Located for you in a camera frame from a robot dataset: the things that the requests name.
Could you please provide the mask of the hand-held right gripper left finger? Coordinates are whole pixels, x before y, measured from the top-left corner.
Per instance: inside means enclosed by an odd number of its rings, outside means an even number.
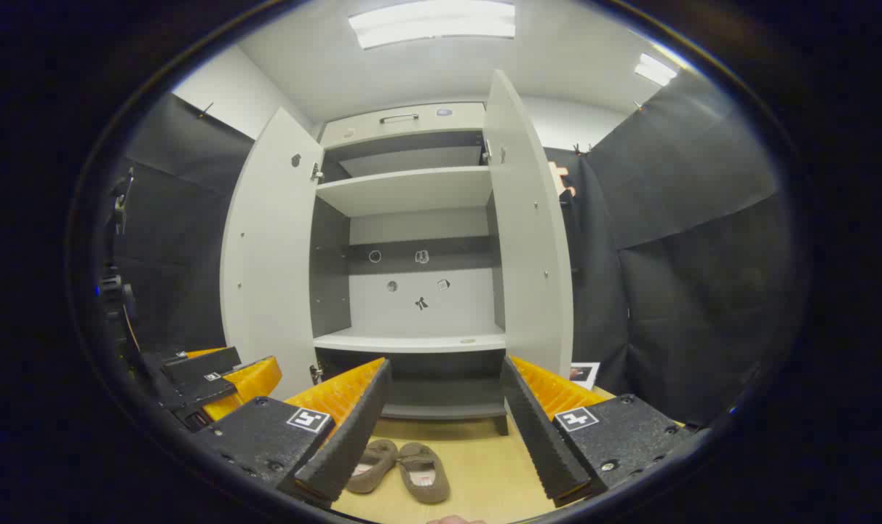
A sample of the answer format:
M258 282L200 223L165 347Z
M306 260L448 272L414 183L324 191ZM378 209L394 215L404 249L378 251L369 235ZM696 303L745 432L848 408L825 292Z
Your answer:
M391 385L381 357L288 401L255 396L192 441L229 473L327 509L357 468Z

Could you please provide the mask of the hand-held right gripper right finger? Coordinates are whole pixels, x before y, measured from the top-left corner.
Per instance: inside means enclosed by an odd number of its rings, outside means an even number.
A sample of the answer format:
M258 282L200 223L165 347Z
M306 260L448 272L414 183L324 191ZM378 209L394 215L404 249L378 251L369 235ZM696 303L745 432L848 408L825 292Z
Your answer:
M518 358L500 374L508 411L555 507L614 490L680 460L704 437L633 394L601 394Z

